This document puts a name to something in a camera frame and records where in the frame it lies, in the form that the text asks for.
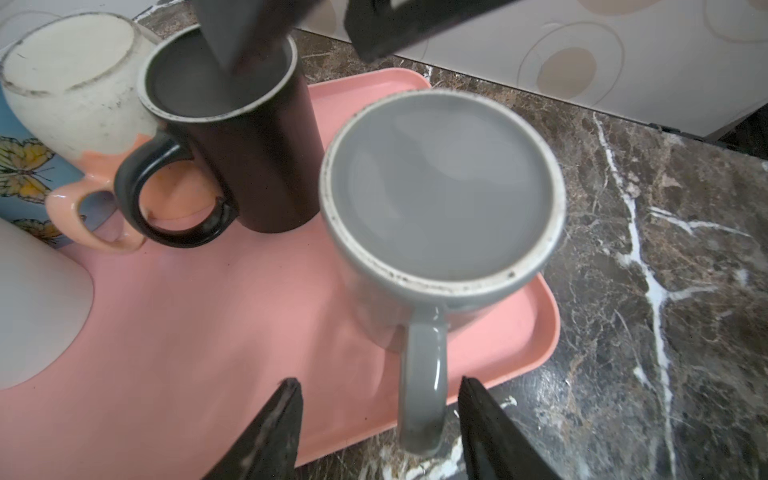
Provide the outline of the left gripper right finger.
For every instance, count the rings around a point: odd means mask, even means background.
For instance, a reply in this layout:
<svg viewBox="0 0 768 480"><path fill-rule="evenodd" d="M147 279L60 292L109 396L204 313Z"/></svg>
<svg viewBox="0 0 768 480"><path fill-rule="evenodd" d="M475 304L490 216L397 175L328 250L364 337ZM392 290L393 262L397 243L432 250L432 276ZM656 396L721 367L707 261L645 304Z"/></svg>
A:
<svg viewBox="0 0 768 480"><path fill-rule="evenodd" d="M483 384L462 378L458 411L466 473L470 479L557 479Z"/></svg>

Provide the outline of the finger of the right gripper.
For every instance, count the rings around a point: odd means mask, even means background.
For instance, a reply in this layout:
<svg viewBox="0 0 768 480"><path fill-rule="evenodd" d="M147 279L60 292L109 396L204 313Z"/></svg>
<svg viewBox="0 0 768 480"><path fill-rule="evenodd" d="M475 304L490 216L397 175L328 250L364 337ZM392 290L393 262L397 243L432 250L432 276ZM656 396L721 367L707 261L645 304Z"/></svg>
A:
<svg viewBox="0 0 768 480"><path fill-rule="evenodd" d="M374 62L511 4L512 0L350 1L344 27L358 57Z"/></svg>
<svg viewBox="0 0 768 480"><path fill-rule="evenodd" d="M314 0L192 0L203 36L223 70L266 59L312 11Z"/></svg>

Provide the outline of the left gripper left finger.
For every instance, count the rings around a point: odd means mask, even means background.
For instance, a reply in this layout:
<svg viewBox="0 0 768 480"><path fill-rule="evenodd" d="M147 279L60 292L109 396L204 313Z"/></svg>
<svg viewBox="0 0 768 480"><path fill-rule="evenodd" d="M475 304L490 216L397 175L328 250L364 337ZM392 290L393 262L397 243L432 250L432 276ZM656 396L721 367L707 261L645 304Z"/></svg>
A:
<svg viewBox="0 0 768 480"><path fill-rule="evenodd" d="M203 479L294 479L303 405L300 382L284 379Z"/></svg>

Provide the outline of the black mug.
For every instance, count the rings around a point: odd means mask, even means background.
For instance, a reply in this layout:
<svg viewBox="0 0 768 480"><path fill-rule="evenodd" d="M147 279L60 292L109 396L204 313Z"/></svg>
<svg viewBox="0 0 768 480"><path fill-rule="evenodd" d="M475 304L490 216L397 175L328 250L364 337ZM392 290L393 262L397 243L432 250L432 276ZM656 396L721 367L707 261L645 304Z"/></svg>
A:
<svg viewBox="0 0 768 480"><path fill-rule="evenodd" d="M151 53L137 92L161 129L122 162L114 192L124 218L143 236L193 248L216 239L234 221L276 234L319 212L324 148L291 37L245 72L229 74L193 25ZM214 207L185 230L155 227L141 209L140 194L162 168L187 160L218 186Z"/></svg>

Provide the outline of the dark grey mug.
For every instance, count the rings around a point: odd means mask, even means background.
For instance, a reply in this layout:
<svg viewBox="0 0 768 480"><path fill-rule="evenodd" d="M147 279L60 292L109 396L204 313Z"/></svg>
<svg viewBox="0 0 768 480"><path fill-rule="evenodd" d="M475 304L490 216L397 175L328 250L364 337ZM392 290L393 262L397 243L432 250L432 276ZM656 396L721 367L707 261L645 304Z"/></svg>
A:
<svg viewBox="0 0 768 480"><path fill-rule="evenodd" d="M328 146L321 213L354 318L400 359L400 446L435 454L447 346L538 274L564 230L559 163L539 132L486 97L422 89L355 114Z"/></svg>

